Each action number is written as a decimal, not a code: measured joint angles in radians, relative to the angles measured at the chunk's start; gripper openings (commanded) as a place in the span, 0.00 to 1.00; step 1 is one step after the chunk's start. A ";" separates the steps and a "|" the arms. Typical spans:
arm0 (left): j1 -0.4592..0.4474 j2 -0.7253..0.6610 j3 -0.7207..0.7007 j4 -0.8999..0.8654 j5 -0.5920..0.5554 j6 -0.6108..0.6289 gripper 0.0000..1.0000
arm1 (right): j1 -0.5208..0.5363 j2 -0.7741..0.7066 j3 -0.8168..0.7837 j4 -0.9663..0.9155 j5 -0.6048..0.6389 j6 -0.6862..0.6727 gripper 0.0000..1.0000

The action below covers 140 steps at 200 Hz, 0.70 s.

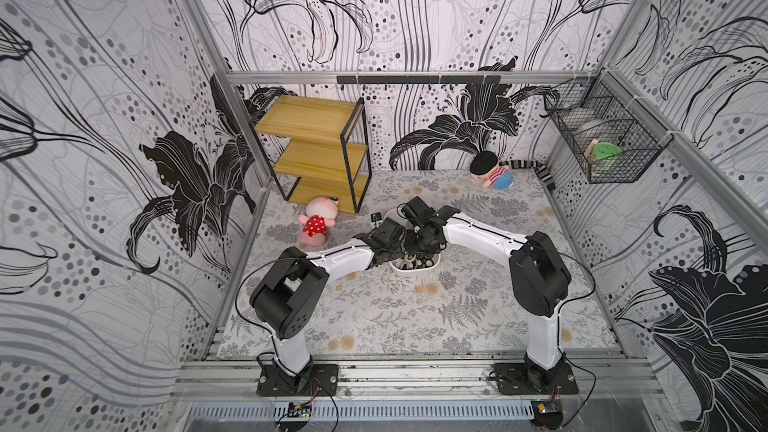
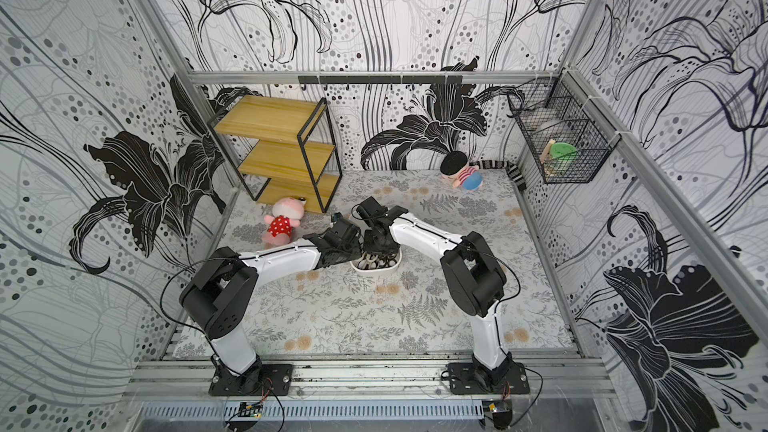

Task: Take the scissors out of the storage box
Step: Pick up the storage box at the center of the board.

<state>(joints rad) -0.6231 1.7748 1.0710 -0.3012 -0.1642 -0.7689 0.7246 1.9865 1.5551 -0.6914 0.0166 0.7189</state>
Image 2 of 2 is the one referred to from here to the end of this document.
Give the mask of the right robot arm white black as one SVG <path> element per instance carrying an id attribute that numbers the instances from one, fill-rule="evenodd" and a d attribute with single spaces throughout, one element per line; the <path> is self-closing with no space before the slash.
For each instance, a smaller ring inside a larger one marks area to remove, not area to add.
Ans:
<path id="1" fill-rule="evenodd" d="M 386 254 L 405 246 L 441 266 L 452 300 L 469 317 L 475 367 L 492 375 L 507 372 L 513 359 L 500 345 L 495 317 L 507 275 L 485 238 L 477 232 L 444 231 L 401 206 L 387 208 L 373 197 L 355 206 L 353 216 L 368 227 L 365 251 Z"/>

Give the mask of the white plastic storage box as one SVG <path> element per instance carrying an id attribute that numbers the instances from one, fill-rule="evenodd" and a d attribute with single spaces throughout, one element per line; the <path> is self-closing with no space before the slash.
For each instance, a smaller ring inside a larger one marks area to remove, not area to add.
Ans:
<path id="1" fill-rule="evenodd" d="M 361 258 L 351 261 L 350 266 L 355 272 L 373 276 L 395 271 L 399 267 L 401 261 L 401 251 L 394 254 L 364 253 Z"/>

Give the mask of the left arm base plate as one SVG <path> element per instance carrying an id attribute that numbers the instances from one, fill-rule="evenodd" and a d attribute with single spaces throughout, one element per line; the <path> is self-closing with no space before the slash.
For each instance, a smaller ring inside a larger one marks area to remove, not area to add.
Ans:
<path id="1" fill-rule="evenodd" d="M 213 397 L 287 396 L 293 378 L 292 364 L 255 362 L 248 370 L 235 374 L 223 363 L 215 363 L 208 393 Z"/>

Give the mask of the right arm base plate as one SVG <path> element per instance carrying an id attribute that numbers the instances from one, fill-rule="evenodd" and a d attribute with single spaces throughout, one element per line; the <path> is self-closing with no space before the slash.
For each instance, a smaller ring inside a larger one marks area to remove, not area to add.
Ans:
<path id="1" fill-rule="evenodd" d="M 481 364 L 449 363 L 440 378 L 448 382 L 454 395 L 526 395 L 530 393 L 527 373 L 522 364 L 510 362 L 494 370 Z"/>

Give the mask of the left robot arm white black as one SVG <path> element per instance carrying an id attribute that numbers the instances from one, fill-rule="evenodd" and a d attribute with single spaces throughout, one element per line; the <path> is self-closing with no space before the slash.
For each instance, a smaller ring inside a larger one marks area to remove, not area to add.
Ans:
<path id="1" fill-rule="evenodd" d="M 227 372 L 247 375 L 259 362 L 241 322 L 257 288 L 293 274 L 350 262 L 362 256 L 360 228 L 339 213 L 322 233 L 289 244 L 240 254 L 221 247 L 196 272 L 179 302 L 203 331 Z"/>

